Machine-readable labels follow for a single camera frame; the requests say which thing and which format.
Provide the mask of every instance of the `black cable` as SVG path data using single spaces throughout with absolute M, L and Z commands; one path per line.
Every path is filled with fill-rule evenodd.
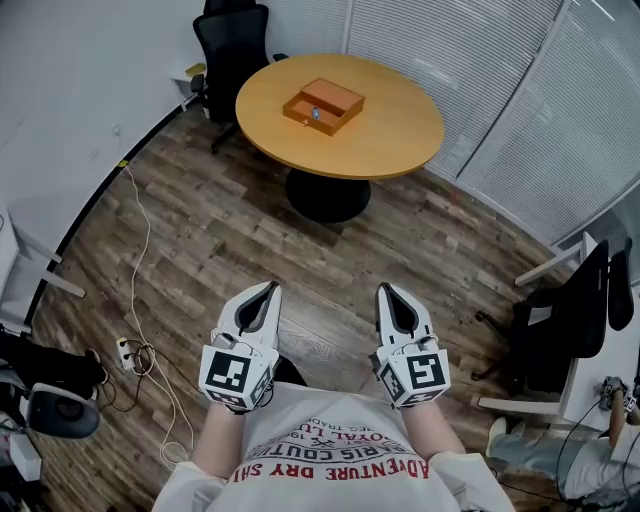
M 636 444 L 636 441 L 638 440 L 638 437 L 640 437 L 640 432 L 638 432 L 638 434 L 636 435 L 635 439 L 633 440 L 633 443 L 631 443 L 631 448 L 629 448 L 629 453 L 627 453 L 627 458 L 624 460 L 624 464 L 622 465 L 622 486 L 624 487 L 625 492 L 627 493 L 627 496 L 629 496 L 629 498 L 633 498 L 631 492 L 629 491 L 628 487 L 627 487 L 627 481 L 625 479 L 625 472 L 627 470 L 627 462 L 629 462 L 629 457 L 631 456 L 631 452 L 633 451 L 633 447 Z
M 115 405 L 115 401 L 116 401 L 116 398 L 118 396 L 116 387 L 111 381 L 107 381 L 102 385 L 102 389 L 105 392 L 104 395 L 105 395 L 105 397 L 107 396 L 107 392 L 106 392 L 105 386 L 107 384 L 109 384 L 111 386 L 111 388 L 113 389 L 113 398 L 111 400 L 109 400 L 106 404 L 102 405 L 102 407 L 100 407 L 100 409 L 98 409 L 98 412 L 102 412 L 107 407 L 113 407 L 118 412 L 128 413 L 128 412 L 132 411 L 135 408 L 136 405 L 138 405 L 138 397 L 140 396 L 140 386 L 142 385 L 142 380 L 144 379 L 144 377 L 146 376 L 147 372 L 151 368 L 151 356 L 149 355 L 149 352 L 148 352 L 150 350 L 150 348 L 151 347 L 141 346 L 135 352 L 132 352 L 131 354 L 127 354 L 127 356 L 133 356 L 134 357 L 134 364 L 135 364 L 135 362 L 139 362 L 140 371 L 138 373 L 141 374 L 139 379 L 138 379 L 138 384 L 136 386 L 136 392 L 135 392 L 135 395 L 133 397 L 133 401 L 131 402 L 131 405 L 129 405 L 128 407 L 125 407 L 125 408 L 117 407 Z M 146 364 L 143 364 L 142 357 L 141 357 L 141 354 L 142 354 L 143 351 L 147 351 L 146 355 L 148 357 L 148 360 L 147 360 Z
M 130 342 L 133 342 L 133 343 L 137 343 L 138 345 L 141 345 L 141 347 L 140 347 L 140 348 L 142 348 L 142 347 L 144 346 L 144 343 L 142 343 L 142 342 L 141 342 L 141 341 L 139 341 L 139 340 L 126 340 L 126 341 L 130 341 Z M 164 357 L 164 358 L 167 360 L 167 362 L 168 362 L 171 366 L 173 366 L 173 367 L 175 368 L 176 372 L 178 372 L 178 374 L 180 375 L 180 377 L 182 377 L 182 378 L 184 379 L 184 381 L 185 381 L 187 384 L 189 384 L 189 386 L 191 386 L 191 387 L 192 387 L 192 388 L 193 388 L 197 393 L 200 393 L 200 389 L 198 389 L 196 386 L 194 386 L 194 385 L 193 385 L 193 383 L 191 382 L 191 380 L 189 380 L 189 379 L 187 378 L 187 376 L 186 376 L 184 373 L 182 373 L 182 371 L 180 370 L 180 368 L 178 368 L 178 366 L 177 366 L 177 365 L 176 365 L 176 364 L 175 364 L 171 359 L 169 359 L 169 356 L 167 356 L 164 352 L 162 352 L 162 351 L 158 350 L 156 347 L 153 347 L 153 346 L 152 346 L 152 347 L 144 346 L 144 348 L 146 348 L 147 350 L 153 350 L 153 351 L 157 352 L 158 354 L 160 354 L 162 357 Z
M 269 387 L 267 387 L 267 389 L 265 389 L 265 391 L 264 391 L 265 395 L 267 394 L 267 391 L 271 391 L 271 395 L 269 396 L 269 400 L 267 400 L 266 403 L 261 404 L 259 406 L 260 409 L 262 409 L 263 407 L 266 407 L 267 405 L 269 405 L 271 403 L 271 400 L 273 400 L 273 393 L 274 393 L 273 387 L 274 387 L 274 381 L 271 381 L 271 384 L 269 384 Z
M 562 492 L 560 491 L 560 478 L 558 476 L 560 471 L 560 459 L 562 459 L 562 452 L 564 451 L 564 447 L 567 445 L 567 441 L 571 437 L 571 434 L 574 433 L 574 431 L 580 426 L 580 424 L 585 420 L 585 418 L 589 415 L 589 413 L 593 411 L 593 409 L 595 409 L 599 403 L 600 403 L 600 399 L 598 399 L 598 401 L 589 408 L 589 410 L 585 413 L 585 415 L 582 418 L 580 418 L 580 421 L 578 421 L 578 423 L 575 424 L 575 426 L 569 432 L 569 435 L 565 438 L 564 443 L 562 443 L 562 447 L 560 448 L 560 453 L 558 454 L 558 460 L 556 462 L 556 478 L 555 478 L 556 490 L 558 491 L 558 496 L 560 496 L 560 499 L 562 499 L 562 501 L 564 501 L 567 505 L 570 505 L 570 503 L 567 501 L 567 499 L 562 495 Z
M 489 468 L 489 471 L 491 471 L 493 473 L 493 476 L 495 477 L 495 479 L 498 481 L 498 483 L 502 487 L 508 487 L 509 489 L 513 489 L 514 491 L 520 491 L 520 492 L 523 492 L 525 494 L 531 494 L 531 496 L 537 496 L 538 498 L 542 498 L 542 499 L 545 499 L 545 500 L 557 501 L 558 503 L 564 503 L 562 500 L 559 500 L 557 498 L 552 498 L 551 496 L 543 496 L 542 494 L 538 494 L 538 493 L 535 493 L 535 492 L 525 491 L 524 489 L 520 489 L 520 487 L 514 487 L 513 485 L 504 484 L 500 480 L 498 480 L 498 472 L 495 469 Z

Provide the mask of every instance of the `black chair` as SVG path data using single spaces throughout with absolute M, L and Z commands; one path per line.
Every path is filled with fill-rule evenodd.
M 194 76 L 191 92 L 198 94 L 212 121 L 232 123 L 211 144 L 213 154 L 239 129 L 235 110 L 238 92 L 254 73 L 269 65 L 264 44 L 269 9 L 264 5 L 236 9 L 242 3 L 225 2 L 222 10 L 193 21 L 207 61 L 207 76 Z M 282 60 L 286 55 L 273 57 Z
M 226 11 L 238 11 L 248 7 L 254 7 L 255 0 L 206 0 L 204 3 L 205 16 L 209 14 L 221 14 Z
M 607 298 L 613 329 L 623 329 L 633 317 L 630 250 L 629 240 L 609 266 L 609 244 L 600 243 L 563 286 L 535 290 L 515 304 L 510 329 L 479 311 L 476 320 L 493 326 L 511 349 L 485 372 L 473 373 L 472 379 L 485 379 L 508 365 L 514 370 L 512 394 L 522 392 L 525 384 L 531 390 L 561 393 L 571 360 L 593 357 L 602 348 Z

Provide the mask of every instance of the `wooden box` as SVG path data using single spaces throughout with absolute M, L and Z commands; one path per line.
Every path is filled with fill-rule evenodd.
M 282 113 L 322 133 L 333 135 L 362 112 L 363 106 L 364 96 L 317 78 L 285 103 Z M 314 108 L 318 109 L 318 119 L 313 118 Z

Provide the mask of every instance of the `power strip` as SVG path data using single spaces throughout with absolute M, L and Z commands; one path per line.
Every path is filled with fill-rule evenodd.
M 134 369 L 135 364 L 133 361 L 133 353 L 134 351 L 131 349 L 131 345 L 127 338 L 120 338 L 116 341 L 116 345 L 118 346 L 118 354 L 120 355 L 120 362 L 122 363 L 122 367 L 126 371 L 131 371 Z

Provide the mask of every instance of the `floor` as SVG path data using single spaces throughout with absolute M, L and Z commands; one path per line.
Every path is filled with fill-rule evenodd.
M 494 381 L 471 381 L 506 350 L 474 319 L 478 309 L 508 321 L 525 295 L 514 278 L 548 252 L 510 222 L 426 172 L 373 183 L 356 219 L 307 221 L 284 195 L 287 169 L 241 135 L 209 151 L 218 128 L 193 108 L 172 120 L 130 164 L 153 231 L 138 274 L 135 308 L 146 337 L 194 383 L 202 344 L 222 305 L 271 279 L 284 290 L 280 348 L 312 386 L 383 396 L 367 356 L 376 349 L 374 292 L 390 281 L 429 309 L 448 349 L 453 387 L 440 404 L 471 451 L 483 451 L 493 415 L 472 407 L 480 393 L 505 396 Z M 120 368 L 115 340 L 139 338 L 130 307 L 131 275 L 146 224 L 131 179 L 121 173 L 83 222 L 57 272 L 87 290 L 77 299 L 49 287 L 34 321 L 35 341 L 74 353 L 97 349 L 117 388 L 133 399 L 137 378 Z M 165 361 L 163 368 L 199 431 L 206 400 Z M 151 509 L 168 476 L 158 448 L 170 403 L 151 382 L 138 406 L 103 412 L 99 432 L 67 442 L 34 435 L 54 510 Z M 179 421 L 182 442 L 188 429 Z M 506 485 L 555 496 L 553 484 L 507 471 Z M 519 510 L 549 500 L 506 488 Z

